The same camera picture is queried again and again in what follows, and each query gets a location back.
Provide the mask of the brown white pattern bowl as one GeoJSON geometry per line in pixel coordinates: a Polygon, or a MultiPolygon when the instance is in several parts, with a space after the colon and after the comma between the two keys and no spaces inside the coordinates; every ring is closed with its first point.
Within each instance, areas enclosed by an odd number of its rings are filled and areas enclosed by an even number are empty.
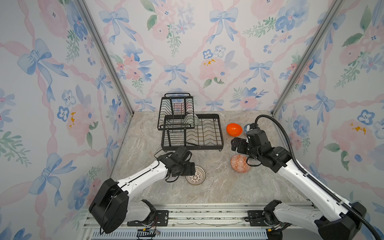
{"type": "Polygon", "coordinates": [[[189,184],[193,186],[201,185],[206,179],[206,172],[200,166],[195,166],[195,175],[186,176],[186,180],[189,184]]]}

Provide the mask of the red geometric pattern bowl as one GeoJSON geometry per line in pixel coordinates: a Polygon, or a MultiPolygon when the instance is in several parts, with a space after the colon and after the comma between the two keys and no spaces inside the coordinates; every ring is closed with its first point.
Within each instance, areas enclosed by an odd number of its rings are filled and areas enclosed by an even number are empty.
{"type": "Polygon", "coordinates": [[[247,157],[244,155],[234,155],[231,158],[231,167],[238,173],[247,173],[251,167],[247,164],[247,157]]]}

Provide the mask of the black wire dish rack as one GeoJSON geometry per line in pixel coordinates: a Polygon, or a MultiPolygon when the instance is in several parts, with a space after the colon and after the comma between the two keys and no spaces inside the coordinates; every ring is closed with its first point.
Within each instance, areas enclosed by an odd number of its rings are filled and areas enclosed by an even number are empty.
{"type": "Polygon", "coordinates": [[[194,98],[189,93],[167,93],[161,99],[157,128],[162,132],[162,150],[178,147],[188,150],[224,148],[220,117],[217,114],[196,114],[194,98]],[[200,118],[196,128],[194,115],[200,118]]]}

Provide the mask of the green geometric pattern bowl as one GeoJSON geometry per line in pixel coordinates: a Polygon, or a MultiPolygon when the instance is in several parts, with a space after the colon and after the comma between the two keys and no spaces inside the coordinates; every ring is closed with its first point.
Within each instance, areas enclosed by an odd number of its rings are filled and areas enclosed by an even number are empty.
{"type": "Polygon", "coordinates": [[[200,125],[200,118],[197,115],[194,115],[194,124],[196,128],[200,125]]]}

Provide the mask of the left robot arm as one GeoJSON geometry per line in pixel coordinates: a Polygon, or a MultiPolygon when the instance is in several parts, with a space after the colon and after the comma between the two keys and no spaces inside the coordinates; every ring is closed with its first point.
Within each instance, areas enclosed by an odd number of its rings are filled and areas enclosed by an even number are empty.
{"type": "Polygon", "coordinates": [[[156,208],[147,200],[133,198],[158,181],[175,182],[179,177],[193,176],[195,163],[185,147],[165,153],[136,174],[115,181],[104,181],[92,201],[89,212],[100,225],[100,234],[110,234],[123,223],[153,227],[159,217],[156,208]]]}

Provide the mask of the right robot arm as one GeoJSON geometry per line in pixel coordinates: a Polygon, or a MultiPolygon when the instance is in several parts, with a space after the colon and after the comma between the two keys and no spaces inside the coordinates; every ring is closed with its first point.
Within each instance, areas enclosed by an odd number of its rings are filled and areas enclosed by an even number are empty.
{"type": "Polygon", "coordinates": [[[272,147],[265,131],[251,129],[246,139],[234,138],[231,144],[233,151],[258,160],[288,180],[316,206],[316,210],[306,210],[271,201],[264,207],[262,220],[273,231],[279,224],[291,224],[317,233],[324,240],[352,240],[360,231],[366,208],[336,194],[293,159],[287,149],[272,147]]]}

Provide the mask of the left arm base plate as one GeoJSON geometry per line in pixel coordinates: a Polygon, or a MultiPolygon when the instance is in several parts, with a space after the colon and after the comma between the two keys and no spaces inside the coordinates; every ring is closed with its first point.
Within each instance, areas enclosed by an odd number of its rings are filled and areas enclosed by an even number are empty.
{"type": "Polygon", "coordinates": [[[168,210],[156,210],[154,213],[150,213],[149,219],[144,221],[132,221],[128,222],[128,227],[167,227],[169,222],[168,210]]]}

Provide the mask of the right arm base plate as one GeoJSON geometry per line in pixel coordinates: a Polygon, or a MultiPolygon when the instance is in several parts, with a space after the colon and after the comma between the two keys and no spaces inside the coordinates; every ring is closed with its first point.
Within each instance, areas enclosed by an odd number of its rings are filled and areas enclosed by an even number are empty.
{"type": "Polygon", "coordinates": [[[272,212],[265,212],[262,210],[247,211],[247,216],[244,218],[245,222],[249,223],[251,227],[272,227],[277,228],[285,223],[280,222],[272,212]]]}

